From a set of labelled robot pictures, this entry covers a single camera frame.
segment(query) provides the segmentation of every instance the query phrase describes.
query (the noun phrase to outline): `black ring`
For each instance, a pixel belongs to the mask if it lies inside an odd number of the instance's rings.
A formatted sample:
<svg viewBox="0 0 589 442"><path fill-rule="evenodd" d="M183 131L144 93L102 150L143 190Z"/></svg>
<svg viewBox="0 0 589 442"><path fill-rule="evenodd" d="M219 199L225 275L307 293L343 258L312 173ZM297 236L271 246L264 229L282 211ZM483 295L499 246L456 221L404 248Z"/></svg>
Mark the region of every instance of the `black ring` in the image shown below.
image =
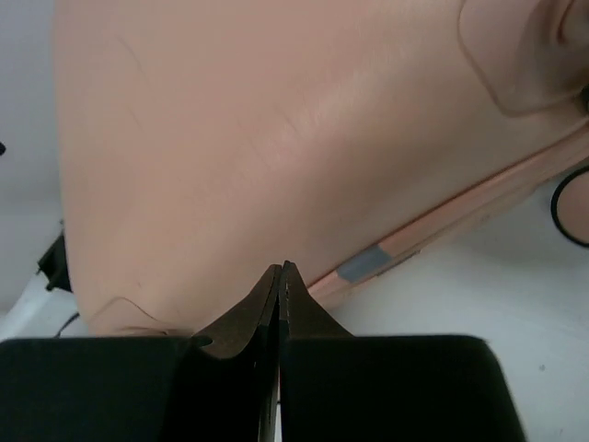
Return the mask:
<svg viewBox="0 0 589 442"><path fill-rule="evenodd" d="M589 166L586 166L586 167L581 168L579 170L575 170L571 175L569 175L567 178L565 178L561 184L559 184L559 187L556 188L556 191L554 191L554 194L552 195L552 201L550 201L550 214L552 215L552 221L554 221L556 228L559 230L559 232L562 235L564 235L564 237L566 239L568 239L571 242L574 242L577 246L581 246L586 249L589 249L589 242L582 242L578 238L571 235L564 228L562 223L560 222L559 213L558 213L558 205L559 205L560 194L562 193L562 191L564 191L564 188L567 187L567 185L569 185L569 183L571 181L573 181L575 178L579 177L580 175L583 175L584 173L588 173L588 172L589 172Z"/></svg>

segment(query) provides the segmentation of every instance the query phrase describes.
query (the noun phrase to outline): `silicone skin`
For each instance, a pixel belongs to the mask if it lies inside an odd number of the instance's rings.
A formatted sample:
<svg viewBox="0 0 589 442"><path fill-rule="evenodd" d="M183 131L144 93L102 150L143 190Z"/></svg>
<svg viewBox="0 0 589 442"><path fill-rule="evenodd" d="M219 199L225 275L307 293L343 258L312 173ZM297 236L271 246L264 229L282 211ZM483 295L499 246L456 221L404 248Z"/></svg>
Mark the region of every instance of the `silicone skin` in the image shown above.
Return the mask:
<svg viewBox="0 0 589 442"><path fill-rule="evenodd" d="M493 80L501 47L469 22L510 1L58 0L65 231L93 332L197 331L285 259L334 305L589 157L557 81L586 76L578 6L503 23L516 52L532 35L571 58L535 88L505 80L536 72L513 59Z"/></svg>

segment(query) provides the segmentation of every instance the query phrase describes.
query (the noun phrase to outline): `gray tape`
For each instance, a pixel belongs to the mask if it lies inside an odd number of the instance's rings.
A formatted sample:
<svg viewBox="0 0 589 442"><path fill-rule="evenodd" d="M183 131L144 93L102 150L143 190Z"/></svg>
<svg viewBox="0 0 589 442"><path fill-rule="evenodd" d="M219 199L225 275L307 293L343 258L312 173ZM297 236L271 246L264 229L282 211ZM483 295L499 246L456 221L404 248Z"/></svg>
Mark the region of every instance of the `gray tape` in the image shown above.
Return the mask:
<svg viewBox="0 0 589 442"><path fill-rule="evenodd" d="M381 267L389 264L393 257L375 245L357 254L340 267L336 272L341 279L350 283L362 281L366 276L376 272Z"/></svg>

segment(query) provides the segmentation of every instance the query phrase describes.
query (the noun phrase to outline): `gray patch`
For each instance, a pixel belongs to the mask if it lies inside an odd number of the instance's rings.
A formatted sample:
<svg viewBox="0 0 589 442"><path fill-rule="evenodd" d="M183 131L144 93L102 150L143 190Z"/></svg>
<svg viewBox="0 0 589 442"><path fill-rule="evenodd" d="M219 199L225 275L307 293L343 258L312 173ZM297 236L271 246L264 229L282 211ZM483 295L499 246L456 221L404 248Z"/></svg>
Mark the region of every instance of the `gray patch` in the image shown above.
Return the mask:
<svg viewBox="0 0 589 442"><path fill-rule="evenodd" d="M381 267L390 264L392 260L392 256L382 250L380 246L375 245L342 264L336 272L341 279L357 283Z"/></svg>

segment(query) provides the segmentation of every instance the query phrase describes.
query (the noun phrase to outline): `white wall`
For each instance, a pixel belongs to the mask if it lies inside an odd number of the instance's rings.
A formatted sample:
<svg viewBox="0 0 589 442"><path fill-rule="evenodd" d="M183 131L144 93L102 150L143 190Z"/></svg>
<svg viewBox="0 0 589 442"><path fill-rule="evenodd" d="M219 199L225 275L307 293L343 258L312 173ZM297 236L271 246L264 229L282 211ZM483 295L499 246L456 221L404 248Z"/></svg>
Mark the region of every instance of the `white wall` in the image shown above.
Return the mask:
<svg viewBox="0 0 589 442"><path fill-rule="evenodd" d="M60 230L52 0L0 0L0 311Z"/></svg>

